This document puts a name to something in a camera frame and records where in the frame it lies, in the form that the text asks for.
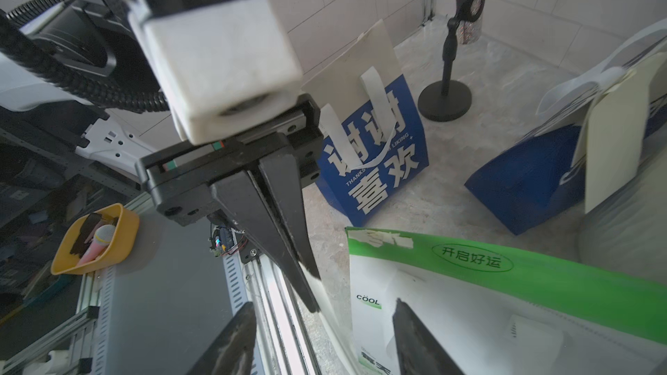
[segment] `black round base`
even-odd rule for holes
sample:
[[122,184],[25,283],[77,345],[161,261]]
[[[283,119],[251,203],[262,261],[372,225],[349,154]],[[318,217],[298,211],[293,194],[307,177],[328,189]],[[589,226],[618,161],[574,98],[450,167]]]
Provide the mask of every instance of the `black round base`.
[[461,82],[451,80],[450,93],[442,96],[441,87],[442,81],[437,81],[421,92],[417,107],[423,117],[436,122],[448,122],[466,114],[472,104],[470,88]]

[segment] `concrete floor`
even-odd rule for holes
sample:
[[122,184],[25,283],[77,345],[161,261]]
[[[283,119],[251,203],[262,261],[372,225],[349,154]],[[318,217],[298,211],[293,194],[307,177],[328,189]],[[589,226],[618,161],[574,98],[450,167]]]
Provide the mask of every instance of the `concrete floor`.
[[[442,75],[445,36],[446,20],[437,18],[395,48],[415,101]],[[392,196],[366,227],[477,240],[577,261],[576,233],[584,215],[581,204],[514,236],[463,186],[479,167],[538,126],[534,114],[544,93],[572,77],[485,36],[459,46],[452,78],[471,88],[470,111],[453,122],[422,118],[429,167]],[[304,189],[304,204],[322,282],[351,339],[344,231],[350,222],[328,205],[315,185]],[[302,310],[322,372],[344,374],[319,318]]]

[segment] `green stripe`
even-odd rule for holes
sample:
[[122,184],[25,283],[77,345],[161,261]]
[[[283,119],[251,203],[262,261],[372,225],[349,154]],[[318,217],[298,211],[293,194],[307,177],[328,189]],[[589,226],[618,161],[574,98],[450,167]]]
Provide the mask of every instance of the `green stripe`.
[[[454,237],[379,231],[412,238],[414,247],[385,243],[375,248],[348,238],[350,255],[416,266],[667,344],[667,286],[521,249]],[[468,253],[468,261],[459,250]],[[497,258],[492,261],[494,266],[487,261],[470,262],[475,252],[478,259],[484,251]]]
[[379,374],[382,373],[382,372],[380,372],[375,366],[372,366],[371,363],[368,362],[368,361],[367,361],[366,359],[364,359],[364,358],[359,358],[359,363],[361,363],[362,365],[364,365],[366,368],[372,370],[373,372],[378,372]]
[[362,302],[363,304],[367,305],[367,306],[371,306],[371,307],[375,307],[375,308],[382,309],[382,306],[380,306],[379,304],[373,304],[373,303],[371,303],[370,301],[363,301],[363,300],[360,300],[360,299],[358,299],[358,300],[359,300],[360,302]]

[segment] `white bag handle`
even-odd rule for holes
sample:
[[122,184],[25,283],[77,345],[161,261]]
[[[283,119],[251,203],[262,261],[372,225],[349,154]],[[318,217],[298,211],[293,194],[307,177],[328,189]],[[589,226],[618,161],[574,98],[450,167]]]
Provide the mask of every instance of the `white bag handle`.
[[334,112],[331,104],[326,104],[320,111],[320,124],[331,138],[333,146],[338,151],[341,160],[347,164],[350,170],[360,170],[362,168],[373,168],[384,160],[389,148],[392,145],[392,140],[396,135],[396,117],[392,112],[392,107],[389,105],[389,99],[384,92],[384,85],[382,79],[379,78],[378,71],[375,67],[369,68],[362,74],[363,88],[368,93],[373,105],[375,113],[375,121],[378,123],[382,133],[387,138],[387,143],[382,148],[382,151],[373,160],[363,164],[359,159],[357,151],[354,150],[352,144],[347,137],[347,133],[343,129],[343,125],[338,119],[338,115]]
[[[542,101],[540,101],[540,105],[538,106],[536,114],[538,115],[539,119],[546,120],[551,118],[553,115],[558,113],[558,111],[562,110],[565,106],[570,104],[578,96],[583,95],[583,93],[595,88],[596,86],[599,86],[603,91],[611,87],[614,82],[616,82],[616,80],[620,79],[626,73],[627,70],[623,67],[607,67],[607,64],[609,64],[615,56],[620,54],[621,51],[625,50],[627,47],[640,42],[647,36],[660,30],[667,30],[667,19],[658,21],[653,25],[640,30],[627,41],[623,42],[621,46],[616,48],[612,54],[610,54],[604,61],[595,67],[591,68],[579,77],[559,84],[558,86],[549,90],[544,95]],[[656,46],[644,57],[646,58],[646,56],[654,54],[659,49],[660,46]]]

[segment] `wires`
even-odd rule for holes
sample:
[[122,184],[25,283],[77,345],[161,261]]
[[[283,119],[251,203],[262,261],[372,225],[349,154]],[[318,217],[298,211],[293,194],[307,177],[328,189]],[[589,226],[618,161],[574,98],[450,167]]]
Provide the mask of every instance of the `wires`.
[[235,246],[232,247],[232,249],[230,249],[229,251],[225,252],[225,253],[222,254],[221,256],[224,256],[224,255],[233,255],[233,254],[239,252],[241,249],[245,248],[247,244],[248,244],[248,238],[246,238],[246,236],[244,235],[244,236],[241,238],[241,240],[240,240]]
[[225,226],[214,226],[211,223],[211,236],[209,237],[209,242],[211,242],[210,250],[217,258],[225,255],[233,255],[239,252],[246,247],[248,239],[243,232],[237,229],[227,228]]
[[28,2],[13,8],[4,16],[16,28],[21,28],[29,21],[46,12],[50,7],[64,2],[65,0],[29,0]]
[[0,18],[0,52],[42,80],[96,106],[136,113],[169,110],[162,92],[140,92],[110,86],[64,65],[23,35],[6,18]]

